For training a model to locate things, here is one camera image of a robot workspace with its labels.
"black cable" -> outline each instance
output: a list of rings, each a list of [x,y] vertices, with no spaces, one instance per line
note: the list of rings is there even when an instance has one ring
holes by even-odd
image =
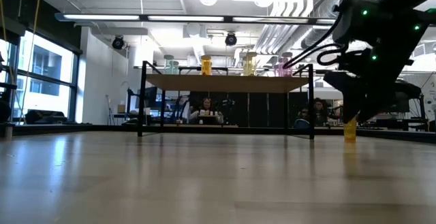
[[[416,108],[416,116],[419,116],[418,104],[416,104],[416,99],[414,99],[415,108]]]
[[[348,49],[348,46],[347,45],[343,45],[339,49],[336,49],[336,50],[326,50],[326,51],[324,51],[324,52],[322,52],[321,54],[318,55],[318,57],[316,58],[316,61],[317,61],[318,64],[320,64],[322,66],[333,65],[335,63],[338,63],[340,58],[336,58],[334,60],[327,61],[327,62],[322,62],[321,61],[322,57],[326,56],[327,54],[336,54],[336,53],[345,54],[345,51],[347,51],[347,49]],[[355,55],[355,53],[357,53],[357,52],[360,52],[360,50],[351,52],[351,55]]]
[[[435,74],[435,71],[432,71],[431,74],[429,75],[429,78],[427,78],[427,81],[421,86],[421,89],[424,88],[424,86],[427,84],[427,82],[429,82],[431,76],[433,76],[433,74]]]
[[[301,59],[304,59],[304,58],[308,57],[309,55],[311,55],[311,54],[313,54],[313,53],[315,53],[315,52],[317,52],[317,51],[320,51],[320,50],[322,50],[323,48],[328,48],[328,47],[337,47],[338,49],[342,49],[342,48],[344,48],[344,45],[342,45],[342,44],[336,44],[336,43],[333,43],[333,44],[326,44],[326,45],[323,45],[323,46],[320,46],[320,47],[314,48],[314,49],[311,50],[309,53],[306,53],[303,57],[301,57]]]
[[[283,65],[283,68],[284,69],[291,68],[291,67],[295,66],[297,63],[301,62],[302,59],[303,59],[303,58],[301,58],[301,56],[303,56],[306,53],[310,52],[312,49],[314,49],[316,46],[318,46],[320,43],[322,43],[328,36],[330,36],[330,34],[333,32],[333,30],[338,26],[339,21],[342,19],[342,15],[343,15],[342,11],[339,11],[338,18],[335,20],[335,22],[333,23],[332,27],[318,41],[316,41],[314,44],[312,44],[310,47],[308,47],[306,50],[301,52],[299,55],[297,55],[293,59],[291,59],[288,62],[286,62]]]

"yellow block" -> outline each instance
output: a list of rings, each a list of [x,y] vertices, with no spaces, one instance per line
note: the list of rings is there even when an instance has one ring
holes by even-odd
[[[356,118],[343,125],[343,135],[346,143],[356,143]]]

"pole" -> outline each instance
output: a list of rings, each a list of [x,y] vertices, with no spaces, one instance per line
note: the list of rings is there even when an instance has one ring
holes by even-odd
[[[313,64],[309,64],[309,139],[315,139],[315,111],[313,110]]]
[[[287,135],[287,128],[289,128],[289,92],[286,91],[283,94],[283,128],[285,129],[285,135]]]
[[[139,94],[139,111],[138,111],[138,137],[142,137],[142,125],[144,124],[144,101],[145,101],[145,84],[147,77],[147,62],[142,62],[141,70],[141,89]]]
[[[162,102],[161,102],[161,130],[164,130],[165,123],[165,96],[166,92],[162,90]]]

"wooden tabletop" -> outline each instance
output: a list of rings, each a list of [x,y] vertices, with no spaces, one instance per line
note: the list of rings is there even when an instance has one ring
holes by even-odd
[[[309,83],[308,78],[147,74],[146,81],[165,91],[286,93]]]

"person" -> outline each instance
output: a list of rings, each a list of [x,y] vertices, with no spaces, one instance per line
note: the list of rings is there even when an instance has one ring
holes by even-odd
[[[203,110],[205,115],[210,114],[211,112],[215,112],[212,109],[212,100],[210,98],[204,98],[203,99],[203,106],[200,107],[199,110],[196,110],[193,112],[193,107],[189,108],[189,111],[191,114],[189,115],[189,122],[190,123],[198,123],[200,121],[199,115],[200,111]],[[216,115],[217,123],[221,124],[223,120],[223,114],[221,112],[218,112],[218,115]]]
[[[315,126],[324,126],[327,123],[327,108],[324,107],[324,101],[315,98],[314,104]]]
[[[303,108],[298,113],[298,119],[294,123],[294,128],[296,128],[296,129],[308,129],[309,127],[310,127],[309,111],[306,108]]]

